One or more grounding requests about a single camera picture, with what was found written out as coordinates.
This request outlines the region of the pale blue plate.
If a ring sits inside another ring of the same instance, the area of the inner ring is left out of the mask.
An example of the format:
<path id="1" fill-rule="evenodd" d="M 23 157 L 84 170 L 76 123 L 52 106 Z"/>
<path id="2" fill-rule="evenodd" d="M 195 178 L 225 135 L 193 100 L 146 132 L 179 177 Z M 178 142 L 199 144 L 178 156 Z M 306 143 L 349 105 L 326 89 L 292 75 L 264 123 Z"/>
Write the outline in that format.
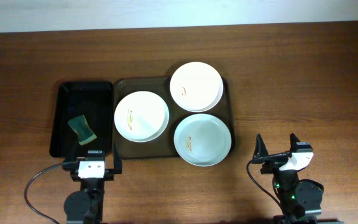
<path id="1" fill-rule="evenodd" d="M 229 128 L 219 118 L 199 113 L 179 123 L 173 143 L 184 161 L 208 167 L 220 163 L 229 154 L 233 140 Z"/>

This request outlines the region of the green yellow sponge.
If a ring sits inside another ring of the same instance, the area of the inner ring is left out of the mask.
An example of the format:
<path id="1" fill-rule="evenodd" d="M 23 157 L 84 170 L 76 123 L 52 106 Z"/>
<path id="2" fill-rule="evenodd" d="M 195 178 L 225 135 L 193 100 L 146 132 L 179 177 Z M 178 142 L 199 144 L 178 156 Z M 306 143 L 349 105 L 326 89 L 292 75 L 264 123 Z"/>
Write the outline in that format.
<path id="1" fill-rule="evenodd" d="M 94 141 L 97 136 L 90 128 L 84 115 L 77 116 L 68 121 L 69 127 L 76 133 L 78 137 L 78 143 L 84 146 Z"/>

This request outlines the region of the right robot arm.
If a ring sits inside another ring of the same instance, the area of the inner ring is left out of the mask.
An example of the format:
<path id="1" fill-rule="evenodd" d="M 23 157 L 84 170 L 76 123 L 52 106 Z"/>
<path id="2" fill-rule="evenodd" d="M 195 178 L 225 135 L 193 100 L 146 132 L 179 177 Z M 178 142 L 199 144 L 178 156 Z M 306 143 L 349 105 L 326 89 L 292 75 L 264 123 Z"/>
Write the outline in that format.
<path id="1" fill-rule="evenodd" d="M 256 135 L 252 159 L 246 165 L 260 164 L 262 175 L 272 174 L 273 193 L 266 191 L 253 177 L 250 179 L 275 201 L 282 211 L 273 217 L 274 223 L 317 223 L 321 214 L 324 186 L 310 179 L 300 179 L 299 171 L 307 168 L 314 156 L 310 143 L 300 141 L 295 134 L 290 135 L 290 149 L 278 154 L 269 154 L 260 134 Z"/>

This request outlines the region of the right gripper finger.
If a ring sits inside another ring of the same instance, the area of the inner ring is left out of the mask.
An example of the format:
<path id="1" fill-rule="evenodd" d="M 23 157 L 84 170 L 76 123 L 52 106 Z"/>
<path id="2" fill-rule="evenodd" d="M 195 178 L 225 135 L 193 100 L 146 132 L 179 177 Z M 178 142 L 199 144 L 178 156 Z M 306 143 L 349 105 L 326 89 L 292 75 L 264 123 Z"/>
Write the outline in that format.
<path id="1" fill-rule="evenodd" d="M 253 161 L 265 161 L 268 157 L 269 157 L 269 153 L 267 151 L 265 143 L 264 143 L 261 135 L 257 134 L 252 160 Z"/>
<path id="2" fill-rule="evenodd" d="M 298 144 L 300 140 L 294 133 L 290 135 L 290 152 L 298 152 L 300 145 Z"/>

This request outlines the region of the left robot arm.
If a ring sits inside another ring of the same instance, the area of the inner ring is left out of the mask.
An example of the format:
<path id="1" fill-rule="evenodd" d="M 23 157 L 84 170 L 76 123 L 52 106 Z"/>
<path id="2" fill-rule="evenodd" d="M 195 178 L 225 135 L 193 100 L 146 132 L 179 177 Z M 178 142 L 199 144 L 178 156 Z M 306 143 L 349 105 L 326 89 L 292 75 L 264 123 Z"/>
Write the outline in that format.
<path id="1" fill-rule="evenodd" d="M 67 152 L 63 169 L 70 171 L 73 181 L 80 182 L 80 190 L 70 194 L 64 203 L 67 223 L 101 223 L 103 218 L 104 183 L 113 181 L 116 174 L 122 173 L 122 161 L 117 153 L 116 143 L 112 142 L 114 167 L 106 168 L 106 151 L 92 149 L 86 156 L 77 158 L 76 151 L 81 147 L 77 142 Z"/>

